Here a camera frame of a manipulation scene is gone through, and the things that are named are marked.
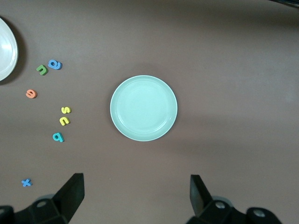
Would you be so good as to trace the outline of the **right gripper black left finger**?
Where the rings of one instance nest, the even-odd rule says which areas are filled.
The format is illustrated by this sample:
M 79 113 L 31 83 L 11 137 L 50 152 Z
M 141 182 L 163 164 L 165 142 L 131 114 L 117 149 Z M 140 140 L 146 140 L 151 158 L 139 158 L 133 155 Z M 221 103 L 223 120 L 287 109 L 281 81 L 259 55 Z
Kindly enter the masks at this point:
M 35 201 L 14 212 L 12 206 L 0 207 L 2 224 L 68 224 L 85 197 L 84 174 L 75 173 L 52 197 Z

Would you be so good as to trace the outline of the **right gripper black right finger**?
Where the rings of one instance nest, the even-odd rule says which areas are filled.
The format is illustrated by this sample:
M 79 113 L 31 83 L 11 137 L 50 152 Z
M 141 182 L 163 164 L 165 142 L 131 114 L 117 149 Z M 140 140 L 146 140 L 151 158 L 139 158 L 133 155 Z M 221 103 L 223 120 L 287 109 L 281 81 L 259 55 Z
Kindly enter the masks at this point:
M 199 175 L 191 175 L 190 201 L 195 216 L 189 224 L 279 224 L 280 220 L 265 208 L 251 207 L 239 212 L 226 198 L 212 197 Z

